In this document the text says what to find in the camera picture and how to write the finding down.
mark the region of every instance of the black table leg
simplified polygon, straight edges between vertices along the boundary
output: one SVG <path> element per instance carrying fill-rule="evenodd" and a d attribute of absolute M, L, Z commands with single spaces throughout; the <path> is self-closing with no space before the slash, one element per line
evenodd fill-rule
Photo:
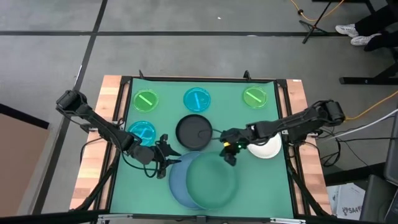
<path fill-rule="evenodd" d="M 398 78 L 390 78 L 397 74 L 398 62 L 385 69 L 373 78 L 365 77 L 340 77 L 341 84 L 349 85 L 398 85 Z"/>
<path fill-rule="evenodd" d="M 366 180 L 371 174 L 382 177 L 385 164 L 385 162 L 382 162 L 379 164 L 370 165 L 368 167 L 360 167 L 325 175 L 326 186 L 346 184 L 358 180 Z"/>

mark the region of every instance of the blue plate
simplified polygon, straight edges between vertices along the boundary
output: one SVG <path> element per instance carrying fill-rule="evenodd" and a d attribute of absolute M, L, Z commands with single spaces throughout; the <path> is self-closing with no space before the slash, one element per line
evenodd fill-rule
<path fill-rule="evenodd" d="M 194 113 L 205 111 L 210 101 L 210 94 L 204 88 L 192 88 L 184 94 L 185 106 Z"/>
<path fill-rule="evenodd" d="M 173 197 L 183 206 L 201 210 L 191 198 L 187 190 L 187 170 L 191 162 L 202 152 L 189 152 L 182 155 L 179 160 L 181 162 L 174 164 L 169 175 L 169 187 Z"/>
<path fill-rule="evenodd" d="M 151 146 L 155 142 L 155 127 L 148 121 L 135 122 L 130 126 L 128 131 L 142 139 L 142 146 Z"/>

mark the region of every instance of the tripod stand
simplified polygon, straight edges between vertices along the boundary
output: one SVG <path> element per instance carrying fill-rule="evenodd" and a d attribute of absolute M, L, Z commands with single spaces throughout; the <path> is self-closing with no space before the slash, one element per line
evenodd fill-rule
<path fill-rule="evenodd" d="M 325 14 L 326 10 L 328 10 L 328 8 L 329 8 L 331 2 L 332 2 L 332 1 L 329 1 L 328 5 L 327 5 L 326 8 L 323 10 L 322 14 L 319 16 L 318 20 L 316 21 L 316 23 L 315 23 L 314 25 L 309 24 L 309 23 L 307 23 L 307 22 L 304 22 L 304 21 L 302 21 L 302 20 L 298 21 L 299 23 L 301 23 L 301 24 L 303 24 L 303 25 L 306 25 L 308 28 L 310 28 L 310 31 L 308 32 L 308 34 L 305 36 L 305 38 L 304 38 L 304 40 L 303 40 L 303 44 L 307 43 L 308 38 L 310 38 L 311 34 L 312 34 L 315 30 L 316 30 L 316 31 L 320 31 L 320 33 L 323 34 L 323 35 L 328 35 L 328 32 L 327 32 L 327 31 L 318 28 L 317 25 L 318 25 L 319 21 L 322 19 L 322 17 L 323 17 L 323 15 Z M 300 9 L 297 13 L 298 13 L 299 15 L 301 15 L 301 13 L 303 13 L 303 10 Z"/>

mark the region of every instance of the petri dish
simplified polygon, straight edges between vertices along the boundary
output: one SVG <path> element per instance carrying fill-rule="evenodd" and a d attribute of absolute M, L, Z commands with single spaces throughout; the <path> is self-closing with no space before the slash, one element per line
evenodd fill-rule
<path fill-rule="evenodd" d="M 192 88 L 184 94 L 184 105 L 194 113 L 205 111 L 210 106 L 210 94 L 204 88 Z"/>
<path fill-rule="evenodd" d="M 187 170 L 187 190 L 203 209 L 217 209 L 229 204 L 238 191 L 234 167 L 218 152 L 200 154 Z"/>
<path fill-rule="evenodd" d="M 151 146 L 155 142 L 155 127 L 148 121 L 137 121 L 129 127 L 128 131 L 142 139 L 142 146 Z"/>
<path fill-rule="evenodd" d="M 152 90 L 139 90 L 133 99 L 134 107 L 143 113 L 147 113 L 156 108 L 159 99 Z"/>
<path fill-rule="evenodd" d="M 243 101 L 253 109 L 259 109 L 267 103 L 267 93 L 259 86 L 250 86 L 243 91 Z"/>
<path fill-rule="evenodd" d="M 175 134 L 182 146 L 191 151 L 199 151 L 211 141 L 213 128 L 204 116 L 190 114 L 178 122 Z"/>

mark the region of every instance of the black stand leg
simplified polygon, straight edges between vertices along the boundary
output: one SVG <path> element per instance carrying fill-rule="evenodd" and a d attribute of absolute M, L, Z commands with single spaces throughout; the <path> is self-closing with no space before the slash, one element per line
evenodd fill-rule
<path fill-rule="evenodd" d="M 364 77 L 340 77 L 341 84 L 350 85 L 398 85 L 398 78 L 390 78 L 397 74 L 398 62 L 385 69 L 373 78 Z"/>
<path fill-rule="evenodd" d="M 328 5 L 327 5 L 326 8 L 323 10 L 321 16 L 318 18 L 318 20 L 316 21 L 316 23 L 315 23 L 314 25 L 309 24 L 309 23 L 304 22 L 304 21 L 301 21 L 301 20 L 299 21 L 299 23 L 301 23 L 301 24 L 303 24 L 303 25 L 306 25 L 306 26 L 308 26 L 308 28 L 310 28 L 310 31 L 308 32 L 307 36 L 305 36 L 305 38 L 304 38 L 304 40 L 303 40 L 303 44 L 307 43 L 308 38 L 310 38 L 311 34 L 312 34 L 315 30 L 320 31 L 320 32 L 322 32 L 322 33 L 325 34 L 325 35 L 328 34 L 328 32 L 324 31 L 323 29 L 319 29 L 319 28 L 317 27 L 317 25 L 318 25 L 319 21 L 322 19 L 322 17 L 323 17 L 323 15 L 325 14 L 326 10 L 328 10 L 330 4 L 331 4 L 331 1 L 329 1 Z"/>

